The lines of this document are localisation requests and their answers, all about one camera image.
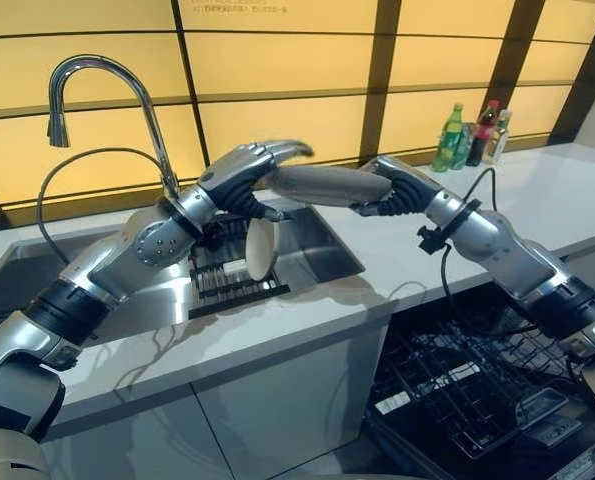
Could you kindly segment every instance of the plastic bottle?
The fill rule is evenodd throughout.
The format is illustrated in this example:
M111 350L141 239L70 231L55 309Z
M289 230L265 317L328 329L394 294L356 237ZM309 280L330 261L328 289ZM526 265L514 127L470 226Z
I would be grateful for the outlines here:
M459 136L459 143L453 155L453 163L450 168L453 170L461 170L466 165L466 159L473 146L473 136L475 134L475 124L466 122L461 124L461 135Z
M510 110L502 110L499 112L497 125L484 148L484 163L492 165L493 163L497 163L499 157L501 157L504 147L506 147L506 141L508 140L508 123L510 122L510 117L512 117L512 115L513 112Z
M461 110L463 105L456 103L453 107L453 113L444 124L444 128L439 138L437 153L431 164L431 168L436 172L445 172L451 166L453 154L459 143L461 134Z
M498 100L491 100L488 102L488 107L479 116L477 120L477 133L473 140L473 146L468 154L466 165L476 167L481 163L481 158L484 153L486 142L493 134L493 127L497 121L497 108L499 107Z

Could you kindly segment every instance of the robotic arm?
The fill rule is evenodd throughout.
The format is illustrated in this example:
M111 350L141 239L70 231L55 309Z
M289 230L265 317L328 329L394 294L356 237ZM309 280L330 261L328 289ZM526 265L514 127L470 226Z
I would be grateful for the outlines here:
M422 227L420 247L432 254L450 238L466 259L480 264L516 304L575 363L581 363L581 390L595 411L595 291L572 275L538 243L522 240L503 215L479 210L418 170L378 156L364 170L389 178L388 198L352 207L363 216L424 213L435 225Z
M39 441L57 415L64 387L56 373L75 366L106 315L187 257L218 210L283 218L259 203L252 185L279 162L313 154L297 141L241 145L199 182L133 214L124 228L82 252L23 311L0 324L0 478L48 478Z

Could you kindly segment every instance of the wire rack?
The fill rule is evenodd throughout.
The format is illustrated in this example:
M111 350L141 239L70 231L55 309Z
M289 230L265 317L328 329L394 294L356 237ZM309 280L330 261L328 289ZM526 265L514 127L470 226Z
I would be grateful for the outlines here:
M391 322L373 387L380 414L420 403L470 458L567 402L557 389L569 377L555 342L536 330L504 335L530 324L490 300L467 312L468 324L433 307Z
M189 319L290 291L288 285L279 282L274 270L256 281L246 269L225 268L226 264L245 257L248 223L247 219L236 215L220 215L193 248L190 256L193 308Z

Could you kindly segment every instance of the yellow wall panel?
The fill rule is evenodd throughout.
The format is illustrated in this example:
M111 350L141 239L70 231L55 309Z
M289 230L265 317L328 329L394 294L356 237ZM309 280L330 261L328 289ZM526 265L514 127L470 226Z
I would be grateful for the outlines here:
M495 68L501 42L472 38L398 37L390 85L487 83Z
M462 120L474 122L485 95L484 88L389 94L379 151L398 152L437 145L453 105L463 103Z
M518 81L575 80L586 52L588 45L532 42Z
M514 0L405 0L399 33L503 37ZM473 52L451 50L465 57Z
M0 0L0 35L174 28L162 0Z
M198 94L365 87L372 38L186 34Z
M185 29L373 31L377 0L180 0Z
M200 105L212 162L234 146L253 141L296 139L315 149L314 163L359 154L364 96L208 103Z
M595 36L595 0L546 0L535 40L590 43Z
M101 54L122 63L153 97L188 95L173 33L0 39L0 108L46 105L53 69L80 53ZM67 102L133 97L122 80L98 69L77 72L65 91Z
M566 102L570 88L516 87L509 104L513 111L510 135L550 132Z
M204 167L191 107L157 107L156 111L173 169L180 178L199 176ZM36 197L49 170L83 150L133 147L154 156L138 108L72 112L66 114L66 121L70 148L48 145L47 115L0 120L0 203ZM51 182L49 194L157 182L158 178L157 169L139 156L102 153L66 167Z

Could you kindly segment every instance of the red bottle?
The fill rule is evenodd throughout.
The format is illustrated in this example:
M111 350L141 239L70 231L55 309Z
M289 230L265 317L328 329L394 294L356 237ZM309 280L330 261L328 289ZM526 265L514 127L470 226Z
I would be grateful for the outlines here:
M495 123L497 123L497 108L499 108L499 100L491 100L488 102L486 110L479 116L477 120L477 131L473 140L473 146L468 155L468 160L466 160L466 165L476 167L481 163L484 147L493 134Z

